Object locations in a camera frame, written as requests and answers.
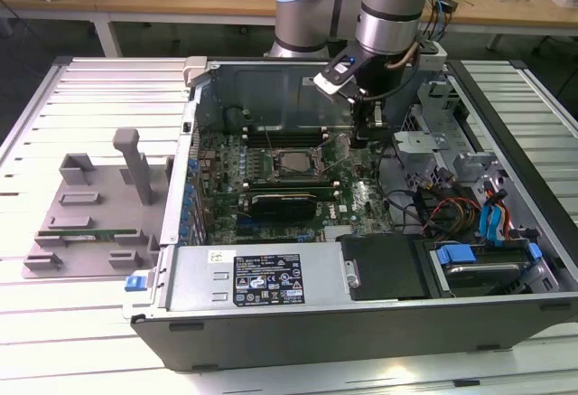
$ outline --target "green circuit board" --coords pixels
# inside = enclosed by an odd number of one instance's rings
[[[311,150],[312,156],[319,153],[314,160],[322,161],[315,164],[322,183],[305,182],[298,188],[285,188],[278,183],[274,188],[267,188],[268,183],[283,178],[276,175],[275,156],[280,158],[297,152],[298,156],[292,160],[302,161],[303,153],[309,153],[309,148],[247,148],[241,136],[203,135],[198,159],[211,211],[207,244],[323,242],[333,240],[337,232],[391,232],[392,221],[375,182],[376,154],[369,148],[350,149],[348,141],[347,134],[331,133],[326,146]],[[290,179],[305,181],[313,175],[311,171],[297,173],[289,166],[285,166],[281,174],[283,172],[293,177]],[[243,185],[247,181],[260,186],[247,189]],[[314,215],[310,219],[256,221],[251,215],[256,195],[296,193],[313,195]]]

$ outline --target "metal slotted table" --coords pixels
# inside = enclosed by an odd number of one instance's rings
[[[578,223],[578,126],[572,116],[526,68],[507,61],[464,65],[512,136]],[[484,150],[491,144],[473,116],[473,134]]]
[[[560,393],[578,388],[578,324],[495,353],[178,374],[124,320],[124,279],[22,279],[68,152],[120,165],[110,141],[137,127],[149,164],[174,153],[188,98],[183,59],[75,59],[51,68],[0,148],[0,392]],[[464,384],[475,386],[461,387]]]

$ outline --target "table leg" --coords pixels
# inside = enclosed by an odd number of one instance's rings
[[[105,56],[107,58],[121,58],[123,53],[120,51],[115,26],[112,22],[103,18],[94,20],[92,23],[97,29],[98,39]]]
[[[7,18],[0,18],[0,38],[10,38],[14,31]]]
[[[496,33],[495,35],[491,35],[491,38],[489,39],[488,43],[486,44],[486,49],[493,52],[494,50],[496,50],[496,47],[498,47],[498,42],[501,39],[502,39],[501,33]]]

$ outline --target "black plastic cover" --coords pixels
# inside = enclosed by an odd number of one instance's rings
[[[359,287],[352,288],[353,300],[420,299],[439,296],[428,285],[426,259],[419,257],[414,240],[419,236],[375,234],[341,237],[345,260],[357,266]]]

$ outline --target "black power cord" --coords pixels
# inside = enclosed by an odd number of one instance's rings
[[[36,38],[36,40],[38,40],[38,42],[42,45],[42,47],[44,47],[48,52],[50,52],[50,53],[52,54],[51,47],[50,47],[46,42],[44,42],[44,40],[42,39],[42,37],[41,37],[38,33],[36,33],[36,32],[30,27],[30,25],[29,25],[20,15],[18,15],[18,14],[15,12],[15,10],[10,7],[9,4],[7,4],[7,3],[5,2],[5,0],[0,0],[0,4],[2,4],[2,6],[3,6],[4,8],[6,8],[6,9],[8,10],[8,12],[10,12],[10,14],[12,14],[15,18],[18,19],[18,21],[19,21],[20,23],[23,24],[24,28],[25,28],[28,32],[30,32],[30,34],[31,34],[34,38]]]

